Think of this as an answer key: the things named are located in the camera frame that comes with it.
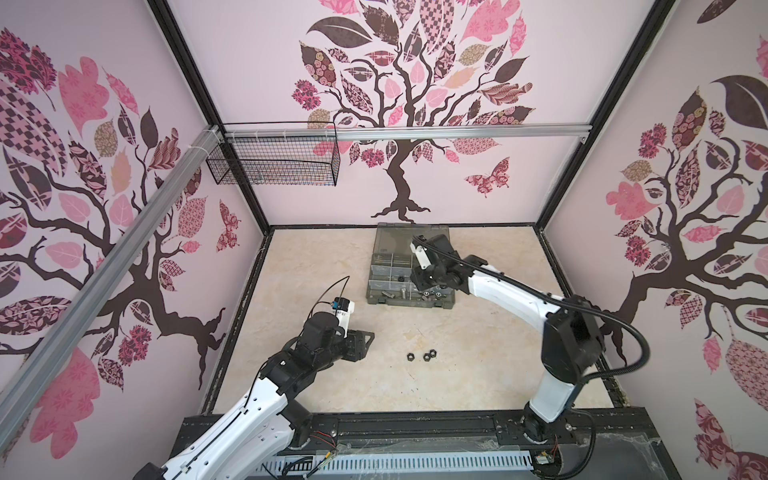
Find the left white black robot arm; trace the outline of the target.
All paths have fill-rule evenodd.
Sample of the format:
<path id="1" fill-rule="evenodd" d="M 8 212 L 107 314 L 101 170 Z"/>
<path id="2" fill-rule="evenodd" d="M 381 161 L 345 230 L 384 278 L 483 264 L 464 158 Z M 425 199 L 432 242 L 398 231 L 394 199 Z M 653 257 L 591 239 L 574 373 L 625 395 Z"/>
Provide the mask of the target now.
<path id="1" fill-rule="evenodd" d="M 144 465 L 136 479 L 244 479 L 270 457 L 308 442 L 313 414 L 297 396 L 339 361 L 363 360 L 375 339 L 351 330 L 352 310 L 318 312 L 270 356 L 237 403 L 164 465 Z"/>

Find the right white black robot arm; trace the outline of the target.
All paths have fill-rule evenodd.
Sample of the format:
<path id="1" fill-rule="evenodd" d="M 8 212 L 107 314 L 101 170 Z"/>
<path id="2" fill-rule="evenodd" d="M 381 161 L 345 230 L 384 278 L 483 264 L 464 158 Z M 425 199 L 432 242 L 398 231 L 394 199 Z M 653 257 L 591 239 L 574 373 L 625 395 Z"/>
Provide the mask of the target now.
<path id="1" fill-rule="evenodd" d="M 543 377 L 523 410 L 526 438 L 548 441 L 551 426 L 573 405 L 586 374 L 605 350 L 592 304 L 559 297 L 516 281 L 475 255 L 461 258 L 444 234 L 412 238 L 417 265 L 411 281 L 419 291 L 445 287 L 487 300 L 512 313 L 541 335 Z"/>

